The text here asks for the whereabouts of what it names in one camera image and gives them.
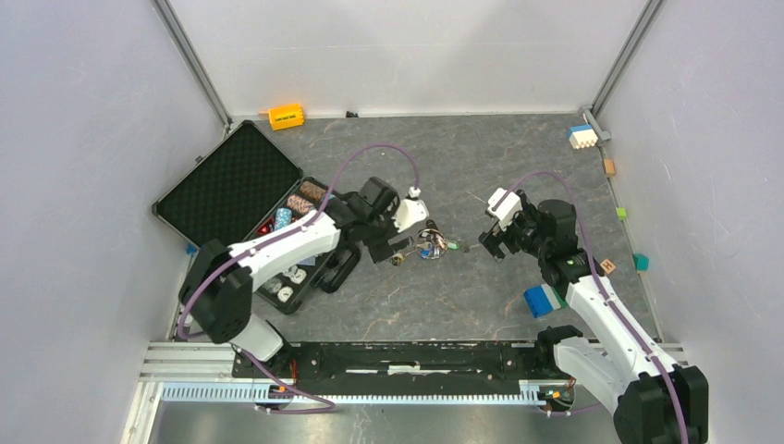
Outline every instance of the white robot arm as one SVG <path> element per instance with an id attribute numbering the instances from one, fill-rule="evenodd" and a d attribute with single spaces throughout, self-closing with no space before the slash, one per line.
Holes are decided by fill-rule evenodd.
<path id="1" fill-rule="evenodd" d="M 278 273 L 331 252 L 341 242 L 361 242 L 376 263 L 388 259 L 409 245 L 408 239 L 389 242 L 428 216 L 418 196 L 419 190 L 410 189 L 400 199 L 391 186 L 370 178 L 360 191 L 331 199 L 323 213 L 313 210 L 265 237 L 228 247 L 206 242 L 186 276 L 180 301 L 212 342 L 230 342 L 269 361 L 285 341 L 251 312 L 252 293 Z"/>
<path id="2" fill-rule="evenodd" d="M 613 415 L 624 444 L 674 444 L 684 436 L 706 442 L 707 380 L 696 366 L 681 368 L 645 333 L 595 259 L 578 248 L 574 205 L 547 200 L 534 206 L 524 192 L 502 189 L 488 202 L 493 225 L 480 243 L 497 260 L 505 257 L 501 244 L 536 257 L 545 282 L 606 350 L 599 354 L 572 326 L 549 328 L 537 340 L 542 367 L 580 381 Z"/>

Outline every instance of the green cube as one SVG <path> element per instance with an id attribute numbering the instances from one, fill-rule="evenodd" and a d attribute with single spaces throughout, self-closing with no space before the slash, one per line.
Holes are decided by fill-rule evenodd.
<path id="1" fill-rule="evenodd" d="M 642 253 L 635 253 L 632 257 L 634 257 L 634 267 L 637 268 L 637 271 L 648 271 L 648 256 Z"/>

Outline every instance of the white enclosure wall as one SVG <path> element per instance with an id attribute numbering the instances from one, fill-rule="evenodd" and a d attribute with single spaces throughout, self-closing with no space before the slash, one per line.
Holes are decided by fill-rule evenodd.
<path id="1" fill-rule="evenodd" d="M 221 128 L 148 1 L 3 2 L 0 81 L 0 442 L 118 442 L 187 263 L 150 205 Z"/>
<path id="2" fill-rule="evenodd" d="M 577 110 L 644 0 L 171 0 L 228 111 Z"/>
<path id="3" fill-rule="evenodd" d="M 666 2 L 600 118 L 664 331 L 713 443 L 781 442 L 784 4 Z"/>

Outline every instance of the case lid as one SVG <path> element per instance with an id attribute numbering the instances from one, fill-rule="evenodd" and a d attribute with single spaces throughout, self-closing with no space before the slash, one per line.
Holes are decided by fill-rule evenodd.
<path id="1" fill-rule="evenodd" d="M 195 245 L 243 241 L 302 178 L 302 170 L 245 120 L 153 213 Z"/>

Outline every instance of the gray floor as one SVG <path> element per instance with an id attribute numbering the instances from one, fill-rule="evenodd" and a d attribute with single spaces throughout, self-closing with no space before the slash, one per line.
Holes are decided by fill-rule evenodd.
<path id="1" fill-rule="evenodd" d="M 595 149 L 573 150 L 567 140 L 569 127 L 582 123 L 576 115 L 343 118 L 309 120 L 279 132 L 262 123 L 260 127 L 306 175 L 325 183 L 365 144 L 404 146 L 419 163 L 421 197 L 431 218 L 450 238 L 468 242 L 472 249 L 434 261 L 411 255 L 400 267 L 374 265 L 365 254 L 339 292 L 314 291 L 289 316 L 262 300 L 255 301 L 254 311 L 295 341 L 535 339 L 543 328 L 564 324 L 588 332 L 570 310 L 534 320 L 522 292 L 542 283 L 535 260 L 517 254 L 497 264 L 476 240 L 489 225 L 483 201 L 497 187 L 511 186 L 528 171 L 551 169 L 577 192 L 597 259 L 609 258 L 618 267 L 610 275 L 616 292 L 656 336 L 601 157 Z M 337 189 L 357 190 L 370 176 L 385 179 L 400 192 L 413 181 L 402 155 L 377 151 L 355 161 Z M 535 203 L 566 199 L 552 179 L 534 179 L 524 189 Z"/>
<path id="2" fill-rule="evenodd" d="M 343 405 L 309 416 L 267 416 L 247 404 L 164 402 L 152 444 L 614 444 L 610 414 L 547 419 L 526 406 Z"/>

